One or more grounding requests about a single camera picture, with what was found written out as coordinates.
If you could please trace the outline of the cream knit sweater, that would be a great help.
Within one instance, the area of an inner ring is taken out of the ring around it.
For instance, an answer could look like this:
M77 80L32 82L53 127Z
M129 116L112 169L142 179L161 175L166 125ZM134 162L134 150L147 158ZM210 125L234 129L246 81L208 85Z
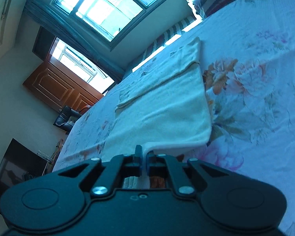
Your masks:
M143 162L147 162L150 151L179 156L208 143L211 115L200 50L196 37L120 91L103 161L132 155L136 146L142 147Z

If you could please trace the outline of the bedroom window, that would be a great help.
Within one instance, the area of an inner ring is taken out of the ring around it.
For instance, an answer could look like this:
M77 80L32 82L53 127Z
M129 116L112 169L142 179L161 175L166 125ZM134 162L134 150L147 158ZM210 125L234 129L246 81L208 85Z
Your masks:
M69 19L93 32L110 49L140 24L160 28L160 7L168 0L52 0Z

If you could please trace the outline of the black chair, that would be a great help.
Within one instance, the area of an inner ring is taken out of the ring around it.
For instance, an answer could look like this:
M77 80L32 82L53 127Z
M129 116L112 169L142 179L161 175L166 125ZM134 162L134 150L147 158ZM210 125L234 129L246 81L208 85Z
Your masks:
M60 110L60 113L55 119L53 125L65 131L66 135L69 135L76 121L81 118L82 115L86 113L91 107L91 105L86 105L79 111L76 111L65 105L64 108Z

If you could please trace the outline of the black television screen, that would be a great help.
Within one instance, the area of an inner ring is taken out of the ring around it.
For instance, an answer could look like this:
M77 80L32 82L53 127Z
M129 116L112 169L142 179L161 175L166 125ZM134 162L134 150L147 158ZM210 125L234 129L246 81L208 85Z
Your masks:
M47 160L12 139L0 163L0 198L12 186L42 176Z

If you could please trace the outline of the brown wooden door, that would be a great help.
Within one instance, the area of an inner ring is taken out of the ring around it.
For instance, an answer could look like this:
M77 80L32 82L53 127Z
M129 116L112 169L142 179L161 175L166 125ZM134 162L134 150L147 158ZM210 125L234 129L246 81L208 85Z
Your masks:
M57 112L66 105L76 111L82 110L103 97L76 74L68 69L61 71L48 61L41 63L23 86Z

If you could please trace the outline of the striped mattress sheet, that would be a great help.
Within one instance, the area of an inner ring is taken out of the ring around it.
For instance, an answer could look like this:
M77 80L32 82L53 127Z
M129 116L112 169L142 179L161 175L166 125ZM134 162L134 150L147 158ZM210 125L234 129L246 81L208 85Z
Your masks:
M134 60L128 64L123 79L128 77L134 68L137 68L139 65L146 63L163 48L169 46L171 43L176 41L183 34L187 33L201 22L201 17L197 19L195 16L191 15L172 25L156 40L154 40L137 58L134 58Z

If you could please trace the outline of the floral white bed sheet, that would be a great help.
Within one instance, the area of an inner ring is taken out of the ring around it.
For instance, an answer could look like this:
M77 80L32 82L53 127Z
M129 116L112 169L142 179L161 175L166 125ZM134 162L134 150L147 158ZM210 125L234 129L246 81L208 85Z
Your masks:
M280 223L286 235L295 235L295 0L236 0L204 19L176 42L143 64L80 118L67 137L54 167L60 170L86 159L109 160L117 154L113 144L143 134L138 118L170 98L176 115L165 123L154 119L152 133L188 122L191 130L200 121L191 117L185 103L199 84L178 81L167 91L152 94L142 107L117 116L117 104L126 92L164 78L177 68L177 50L200 39L199 77L203 79L211 115L207 144L187 151L230 171L279 188L287 198Z

